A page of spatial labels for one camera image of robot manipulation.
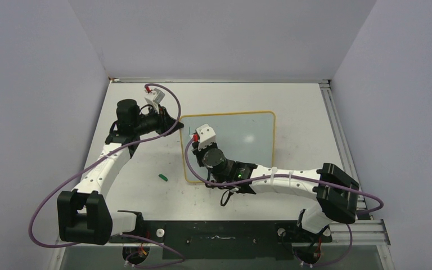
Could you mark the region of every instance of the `green object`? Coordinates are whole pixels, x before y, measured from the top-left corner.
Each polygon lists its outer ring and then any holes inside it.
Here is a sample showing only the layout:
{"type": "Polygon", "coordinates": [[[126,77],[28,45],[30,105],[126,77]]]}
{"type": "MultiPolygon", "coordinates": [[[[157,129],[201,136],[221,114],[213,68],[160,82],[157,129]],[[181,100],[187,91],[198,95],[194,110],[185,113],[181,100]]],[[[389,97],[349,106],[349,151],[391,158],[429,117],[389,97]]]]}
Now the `green object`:
{"type": "Polygon", "coordinates": [[[164,181],[168,182],[168,178],[162,174],[158,174],[158,176],[163,179],[164,181]]]}

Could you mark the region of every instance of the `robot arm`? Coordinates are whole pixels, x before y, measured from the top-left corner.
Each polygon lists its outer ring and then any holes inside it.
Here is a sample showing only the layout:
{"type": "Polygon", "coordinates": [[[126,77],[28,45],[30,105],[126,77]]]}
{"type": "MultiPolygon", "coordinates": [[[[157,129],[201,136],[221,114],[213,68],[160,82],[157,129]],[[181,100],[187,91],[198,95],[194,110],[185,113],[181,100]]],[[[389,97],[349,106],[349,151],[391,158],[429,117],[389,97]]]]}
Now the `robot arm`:
{"type": "MultiPolygon", "coordinates": [[[[106,158],[78,183],[72,191],[62,191],[57,198],[58,227],[62,241],[104,245],[110,236],[136,229],[139,216],[130,211],[110,213],[105,197],[123,166],[130,161],[138,144],[108,154],[122,145],[140,140],[140,136],[155,131],[166,132],[176,121],[159,106],[164,94],[158,89],[145,97],[151,106],[148,114],[141,114],[135,100],[117,103],[115,121],[98,159],[106,158]]],[[[169,133],[183,127],[178,122],[169,133]]]]}
{"type": "Polygon", "coordinates": [[[230,160],[218,148],[216,133],[207,124],[196,129],[193,140],[192,152],[197,158],[198,165],[210,170],[218,183],[271,176],[268,179],[228,186],[226,188],[229,189],[230,194],[275,192],[312,199],[316,203],[300,213],[298,226],[313,234],[321,233],[332,221],[346,224],[355,222],[357,195],[295,178],[275,176],[276,174],[300,176],[358,190],[359,184],[336,165],[325,163],[321,169],[280,170],[276,167],[268,168],[258,164],[230,160]]]}

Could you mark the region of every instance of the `yellow frame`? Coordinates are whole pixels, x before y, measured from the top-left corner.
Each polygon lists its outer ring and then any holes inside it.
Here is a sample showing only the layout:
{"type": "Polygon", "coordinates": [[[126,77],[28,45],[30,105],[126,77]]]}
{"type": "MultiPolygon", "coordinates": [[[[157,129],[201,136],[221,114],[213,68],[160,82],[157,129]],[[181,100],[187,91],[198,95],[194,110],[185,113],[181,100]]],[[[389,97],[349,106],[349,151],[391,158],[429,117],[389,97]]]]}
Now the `yellow frame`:
{"type": "MultiPolygon", "coordinates": [[[[226,112],[222,114],[188,114],[184,115],[179,118],[181,121],[185,117],[196,117],[196,116],[214,116],[214,115],[235,115],[235,114],[266,114],[270,113],[274,115],[274,122],[273,122],[273,128],[272,128],[272,161],[271,166],[274,166],[274,150],[276,147],[276,114],[273,111],[242,111],[242,112],[226,112]]],[[[202,181],[188,181],[188,178],[186,177],[186,168],[185,168],[185,147],[183,146],[183,133],[182,130],[179,130],[179,140],[181,142],[181,157],[183,158],[183,173],[184,173],[184,179],[186,182],[191,184],[202,184],[202,181]]]]}

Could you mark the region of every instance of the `small whiteboard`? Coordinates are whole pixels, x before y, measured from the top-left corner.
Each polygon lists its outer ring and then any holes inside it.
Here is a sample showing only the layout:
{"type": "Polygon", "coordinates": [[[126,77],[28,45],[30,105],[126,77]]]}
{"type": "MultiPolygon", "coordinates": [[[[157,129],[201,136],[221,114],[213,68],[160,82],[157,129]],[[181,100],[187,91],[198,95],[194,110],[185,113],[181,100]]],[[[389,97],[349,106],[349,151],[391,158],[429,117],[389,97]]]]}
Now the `small whiteboard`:
{"type": "MultiPolygon", "coordinates": [[[[216,133],[218,148],[224,152],[226,158],[272,167],[276,132],[276,115],[273,112],[185,115],[180,121],[184,124],[184,128],[179,131],[183,155],[195,129],[209,124],[216,133]]],[[[200,176],[206,178],[208,170],[198,166],[196,157],[190,151],[188,154],[192,167],[200,176]]],[[[201,183],[186,167],[184,156],[183,166],[187,182],[201,183]]]]}

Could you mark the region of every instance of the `white tabletop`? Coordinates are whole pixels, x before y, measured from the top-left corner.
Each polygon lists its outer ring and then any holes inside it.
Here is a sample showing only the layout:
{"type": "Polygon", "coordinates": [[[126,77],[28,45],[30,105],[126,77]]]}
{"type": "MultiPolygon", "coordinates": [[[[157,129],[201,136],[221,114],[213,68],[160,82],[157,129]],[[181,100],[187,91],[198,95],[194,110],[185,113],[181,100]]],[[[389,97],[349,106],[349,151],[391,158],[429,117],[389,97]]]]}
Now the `white tabletop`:
{"type": "MultiPolygon", "coordinates": [[[[164,83],[180,100],[182,115],[270,110],[276,114],[274,165],[307,170],[334,163],[341,167],[337,145],[318,84],[164,83]]],[[[140,83],[112,83],[103,102],[86,165],[94,162],[116,120],[118,101],[146,104],[140,83]]],[[[172,117],[176,103],[163,99],[172,117]]],[[[147,134],[144,138],[153,137],[147,134]]],[[[106,203],[110,211],[143,213],[145,220],[284,220],[297,219],[312,201],[284,194],[235,194],[219,206],[224,191],[189,184],[183,174],[179,133],[141,144],[117,176],[106,203]],[[168,177],[165,182],[158,177],[168,177]]]]}

